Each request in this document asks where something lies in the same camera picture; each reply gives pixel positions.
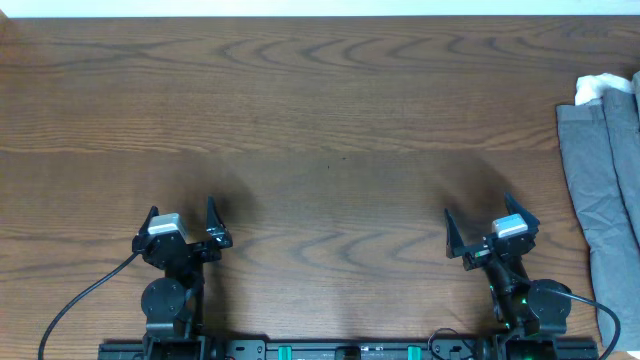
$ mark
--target wire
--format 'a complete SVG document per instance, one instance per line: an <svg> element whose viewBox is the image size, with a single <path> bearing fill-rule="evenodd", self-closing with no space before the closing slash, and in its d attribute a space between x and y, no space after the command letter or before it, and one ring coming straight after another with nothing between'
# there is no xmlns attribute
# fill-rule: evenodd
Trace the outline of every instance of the wire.
<svg viewBox="0 0 640 360"><path fill-rule="evenodd" d="M133 259L136 258L136 256L138 256L138 253L133 253L131 256L129 256L129 258L127 260L125 260L120 266L118 266L117 268L115 268L115 270L113 270L112 272L110 272L109 274L107 274L105 277L103 277L102 279L98 280L95 282L95 284L89 286L86 290L84 290L83 292L81 292L80 294L78 294L78 296L76 296L75 298L73 298L73 300L71 300L67 306L65 306L62 310L60 310L60 312L58 313L58 315L53 319L53 321L51 321L51 324L49 324L49 327L47 328L47 330L44 332L44 335L42 335L42 340L40 341L40 347L38 348L38 360L44 360L44 347L45 345L47 345L47 339L49 338L49 335L51 335L51 332L53 331L53 328L56 327L56 325L58 324L58 321L60 321L60 319L62 319L62 317L64 316L64 314L67 313L67 311L69 311L69 309L71 309L71 307L73 307L73 305L75 305L78 301L80 301L83 297L87 296L87 294L89 294L90 292L92 292L93 290L95 290L98 286L104 284L105 282L107 282L109 279L111 279L115 274L119 273L120 270L124 269L127 265L129 265Z"/></svg>
<svg viewBox="0 0 640 360"><path fill-rule="evenodd" d="M502 267L514 279L516 279L519 282L524 283L526 285L530 285L530 286L533 286L534 284L537 283L537 281L535 281L535 280L531 281L531 280L526 279L526 278L516 274L515 272L513 272L513 270L511 270L511 268L509 268L509 266L507 266L507 264L504 262L504 260L502 260L502 258L500 256L496 256L496 258L498 259L498 262L500 264L502 264ZM611 317L611 319L613 319L613 323L615 325L615 331L613 333L613 338L611 338L611 342L609 343L609 346L607 346L607 349L604 351L604 353L602 353L602 356L600 356L598 358L598 360L605 360L606 358L609 357L611 352L613 352L613 349L616 347L616 344L618 343L618 339L620 338L620 331L621 331L620 319L618 318L618 315L616 315L616 313L613 312L613 310L611 310L608 307L600 304L597 301L589 300L589 299L584 298L582 296L574 295L574 294L568 293L566 291L562 291L562 290L558 290L558 289L551 289L551 288L548 288L548 287L545 287L545 286L538 286L538 288L540 288L540 289L542 289L544 291L556 294L558 296L566 297L566 298L569 298L571 300L580 301L580 302L585 303L587 305L593 306L596 309L600 309L600 310L606 312L607 315L609 315Z"/></svg>
<svg viewBox="0 0 640 360"><path fill-rule="evenodd" d="M431 355L438 359L438 360L444 360L442 357L440 357L439 355L437 355L436 353L433 352L433 347L432 345L432 340L436 337L436 335L438 335L439 332L441 331L451 331L452 333L456 334L456 335L460 335L457 331L453 330L452 328L440 328L438 330L436 330L433 334L431 334L431 336L429 336L429 340L427 340L427 349L431 351ZM473 349L473 347L471 347L471 345L469 345L469 343L467 343L464 339L460 339L460 341L462 341L462 343L464 344L464 346L467 347L467 349L469 349L469 351L471 351L471 356L463 358L464 359L469 359L473 356L475 356L476 351Z"/></svg>

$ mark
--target white wall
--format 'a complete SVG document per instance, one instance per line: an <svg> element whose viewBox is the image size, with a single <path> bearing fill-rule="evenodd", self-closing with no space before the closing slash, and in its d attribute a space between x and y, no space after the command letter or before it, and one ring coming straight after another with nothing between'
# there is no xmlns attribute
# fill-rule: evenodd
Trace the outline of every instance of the white wall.
<svg viewBox="0 0 640 360"><path fill-rule="evenodd" d="M640 0L0 0L0 9L14 18L639 15Z"/></svg>

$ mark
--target wood grain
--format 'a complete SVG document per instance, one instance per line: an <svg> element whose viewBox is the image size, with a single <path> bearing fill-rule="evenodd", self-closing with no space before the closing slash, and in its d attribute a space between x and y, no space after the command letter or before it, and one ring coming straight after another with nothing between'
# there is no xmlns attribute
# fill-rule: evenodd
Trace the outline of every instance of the wood grain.
<svg viewBox="0 0 640 360"><path fill-rule="evenodd" d="M542 220L532 278L592 296L554 107L576 77L638 70L637 18L19 20L0 40L0 358L130 251L151 205L235 246L207 324L271 338L488 331L484 275L444 256L512 191ZM142 261L59 324L49 359L144 332ZM599 339L575 305L571 335Z"/></svg>

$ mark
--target wooden table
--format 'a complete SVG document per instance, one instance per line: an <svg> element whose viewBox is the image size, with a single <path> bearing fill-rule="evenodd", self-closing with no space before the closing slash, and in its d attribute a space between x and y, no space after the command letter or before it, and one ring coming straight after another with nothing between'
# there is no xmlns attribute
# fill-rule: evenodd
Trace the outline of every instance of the wooden table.
<svg viewBox="0 0 640 360"><path fill-rule="evenodd" d="M638 70L638 18L2 22L0 357L33 359L78 292L130 254L151 205L204 238L206 321L271 338L497 326L482 271L445 257L442 209L490 231L511 191L542 221L532 278L593 296L554 108L584 74ZM138 339L136 260L80 302L48 359ZM575 304L569 334L599 339Z"/></svg>

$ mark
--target green tape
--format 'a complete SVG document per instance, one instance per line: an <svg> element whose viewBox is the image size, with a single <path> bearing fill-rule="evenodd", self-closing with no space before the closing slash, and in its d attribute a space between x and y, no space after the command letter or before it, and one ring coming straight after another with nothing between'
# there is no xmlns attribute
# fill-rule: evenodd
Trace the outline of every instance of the green tape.
<svg viewBox="0 0 640 360"><path fill-rule="evenodd" d="M280 346L278 348L278 360L291 360L291 346Z"/></svg>
<svg viewBox="0 0 640 360"><path fill-rule="evenodd" d="M409 360L422 360L422 349L420 346L409 346Z"/></svg>

